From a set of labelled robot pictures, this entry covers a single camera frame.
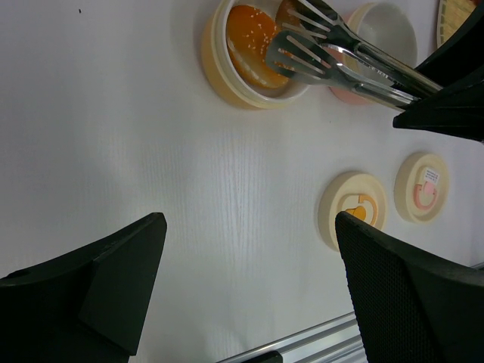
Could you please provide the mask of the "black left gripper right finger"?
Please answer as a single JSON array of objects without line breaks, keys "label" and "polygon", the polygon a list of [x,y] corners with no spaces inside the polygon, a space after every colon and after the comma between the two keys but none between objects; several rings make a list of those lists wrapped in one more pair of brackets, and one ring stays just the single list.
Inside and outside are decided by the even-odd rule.
[{"label": "black left gripper right finger", "polygon": [[369,362],[481,362],[483,271],[391,237],[347,212],[340,255]]}]

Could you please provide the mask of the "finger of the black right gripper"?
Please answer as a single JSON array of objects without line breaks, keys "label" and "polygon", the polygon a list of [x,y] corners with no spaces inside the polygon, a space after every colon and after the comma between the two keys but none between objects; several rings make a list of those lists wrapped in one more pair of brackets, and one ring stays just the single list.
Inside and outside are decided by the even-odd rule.
[{"label": "finger of the black right gripper", "polygon": [[421,130],[483,142],[483,75],[471,73],[393,119],[395,129]]},{"label": "finger of the black right gripper", "polygon": [[458,31],[419,66],[417,71],[446,87],[483,65],[483,3]]}]

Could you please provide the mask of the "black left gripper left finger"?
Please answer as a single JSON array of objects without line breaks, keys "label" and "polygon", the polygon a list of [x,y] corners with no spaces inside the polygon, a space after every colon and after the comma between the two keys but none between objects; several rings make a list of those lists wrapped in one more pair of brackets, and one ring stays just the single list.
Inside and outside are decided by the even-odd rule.
[{"label": "black left gripper left finger", "polygon": [[136,355],[167,224],[151,213],[1,279],[3,362],[128,362]]}]

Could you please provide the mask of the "metal serving tongs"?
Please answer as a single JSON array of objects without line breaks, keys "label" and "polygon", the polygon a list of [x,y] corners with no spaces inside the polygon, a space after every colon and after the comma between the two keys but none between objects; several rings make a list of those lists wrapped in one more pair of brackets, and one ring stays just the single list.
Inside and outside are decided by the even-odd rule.
[{"label": "metal serving tongs", "polygon": [[442,86],[365,41],[324,1],[283,1],[282,30],[270,41],[266,65],[308,85],[341,88],[395,110],[431,97]]}]

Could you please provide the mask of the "orange bread bun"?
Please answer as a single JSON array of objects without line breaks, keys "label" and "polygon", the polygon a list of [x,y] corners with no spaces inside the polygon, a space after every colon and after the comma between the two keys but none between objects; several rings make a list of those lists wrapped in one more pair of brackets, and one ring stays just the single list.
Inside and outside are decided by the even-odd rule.
[{"label": "orange bread bun", "polygon": [[226,23],[226,42],[234,68],[248,84],[279,89],[288,78],[268,67],[265,56],[272,39],[281,31],[264,11],[250,5],[234,6]]}]

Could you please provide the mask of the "orange lunch box bowl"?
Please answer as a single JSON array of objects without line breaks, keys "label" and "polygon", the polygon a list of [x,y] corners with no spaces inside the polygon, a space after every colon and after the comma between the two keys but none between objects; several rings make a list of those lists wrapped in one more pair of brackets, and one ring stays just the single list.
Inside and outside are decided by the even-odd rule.
[{"label": "orange lunch box bowl", "polygon": [[215,93],[233,107],[271,110],[286,107],[301,98],[309,86],[289,81],[280,89],[264,89],[246,83],[231,62],[227,47],[226,25],[236,5],[250,5],[274,17],[279,1],[221,1],[209,17],[200,41],[203,71]]}]

